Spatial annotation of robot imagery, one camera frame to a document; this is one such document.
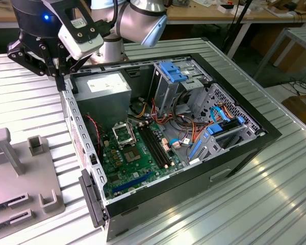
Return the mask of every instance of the yellow wire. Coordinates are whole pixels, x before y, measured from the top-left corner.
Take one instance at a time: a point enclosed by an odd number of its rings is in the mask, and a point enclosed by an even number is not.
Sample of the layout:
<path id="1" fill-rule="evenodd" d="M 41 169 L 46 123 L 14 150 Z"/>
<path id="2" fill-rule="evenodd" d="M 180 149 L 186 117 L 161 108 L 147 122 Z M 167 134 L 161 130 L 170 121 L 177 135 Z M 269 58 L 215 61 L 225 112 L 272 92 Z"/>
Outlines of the yellow wire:
<path id="1" fill-rule="evenodd" d="M 140 114 L 138 114 L 137 116 L 135 116 L 135 118 L 140 118 L 141 116 L 144 115 L 144 112 L 145 112 L 145 107 L 146 107 L 146 103 L 144 104 L 144 107 L 143 107 L 143 110 Z"/>

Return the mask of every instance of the aluminum table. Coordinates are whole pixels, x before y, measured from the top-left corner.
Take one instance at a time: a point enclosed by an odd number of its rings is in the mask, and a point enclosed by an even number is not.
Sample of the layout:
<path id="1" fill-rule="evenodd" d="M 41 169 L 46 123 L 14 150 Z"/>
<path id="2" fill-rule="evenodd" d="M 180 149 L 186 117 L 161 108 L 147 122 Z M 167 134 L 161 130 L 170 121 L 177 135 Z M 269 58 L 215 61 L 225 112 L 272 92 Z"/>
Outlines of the aluminum table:
<path id="1" fill-rule="evenodd" d="M 264 67 L 266 66 L 267 62 L 271 59 L 272 55 L 275 53 L 277 48 L 280 46 L 282 41 L 289 37 L 291 39 L 290 43 L 287 45 L 283 53 L 279 56 L 277 61 L 274 63 L 275 66 L 278 66 L 281 60 L 285 57 L 288 51 L 292 48 L 295 43 L 299 43 L 301 46 L 306 48 L 306 28 L 284 28 L 282 32 L 279 34 L 273 45 L 271 46 L 270 50 L 266 53 L 264 58 L 261 60 L 259 64 L 259 68 L 253 75 L 253 78 L 256 79 L 259 74 L 262 72 Z M 302 77 L 302 80 L 306 80 L 306 73 Z"/>
<path id="2" fill-rule="evenodd" d="M 242 171 L 117 237 L 115 244 L 306 244 L 306 126 L 210 42 L 127 44 L 130 59 L 200 53 L 283 134 Z M 14 142 L 47 137 L 65 212 L 0 244 L 105 244 L 92 225 L 78 183 L 80 168 L 55 82 L 0 55 L 0 127 Z"/>

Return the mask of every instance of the metal bracket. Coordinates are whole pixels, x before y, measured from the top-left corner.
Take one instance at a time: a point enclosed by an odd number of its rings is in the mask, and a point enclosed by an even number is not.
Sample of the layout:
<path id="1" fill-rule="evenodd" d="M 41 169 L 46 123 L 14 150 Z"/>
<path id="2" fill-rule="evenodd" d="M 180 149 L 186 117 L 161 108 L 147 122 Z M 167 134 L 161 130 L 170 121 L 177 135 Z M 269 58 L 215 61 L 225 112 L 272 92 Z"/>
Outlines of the metal bracket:
<path id="1" fill-rule="evenodd" d="M 24 45 L 20 41 L 8 45 L 8 58 L 15 61 L 19 65 L 34 72 L 38 76 L 43 76 L 46 72 L 45 64 L 24 51 Z"/>

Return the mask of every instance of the wire bundle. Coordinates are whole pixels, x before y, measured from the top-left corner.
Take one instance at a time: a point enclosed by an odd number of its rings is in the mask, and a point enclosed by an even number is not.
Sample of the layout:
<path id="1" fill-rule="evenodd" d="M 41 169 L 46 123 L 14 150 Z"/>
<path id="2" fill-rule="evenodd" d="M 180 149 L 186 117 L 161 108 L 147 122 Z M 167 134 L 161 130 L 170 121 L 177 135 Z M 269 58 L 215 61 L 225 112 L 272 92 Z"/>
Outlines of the wire bundle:
<path id="1" fill-rule="evenodd" d="M 97 122 L 93 120 L 92 117 L 90 117 L 89 115 L 85 115 L 86 118 L 88 118 L 95 127 L 96 130 L 96 137 L 97 137 L 97 154 L 99 155 L 99 150 L 100 150 L 100 133 L 98 132 L 98 128 L 97 128 Z"/>

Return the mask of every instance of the label sticker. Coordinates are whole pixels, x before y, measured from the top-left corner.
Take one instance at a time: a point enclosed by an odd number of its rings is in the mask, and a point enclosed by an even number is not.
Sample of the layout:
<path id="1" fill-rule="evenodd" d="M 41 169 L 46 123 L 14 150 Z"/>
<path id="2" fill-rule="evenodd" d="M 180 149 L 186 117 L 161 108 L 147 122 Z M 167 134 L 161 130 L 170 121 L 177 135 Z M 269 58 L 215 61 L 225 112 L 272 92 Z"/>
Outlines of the label sticker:
<path id="1" fill-rule="evenodd" d="M 127 86 L 118 73 L 88 80 L 87 85 L 92 93 L 108 89 L 126 89 Z"/>

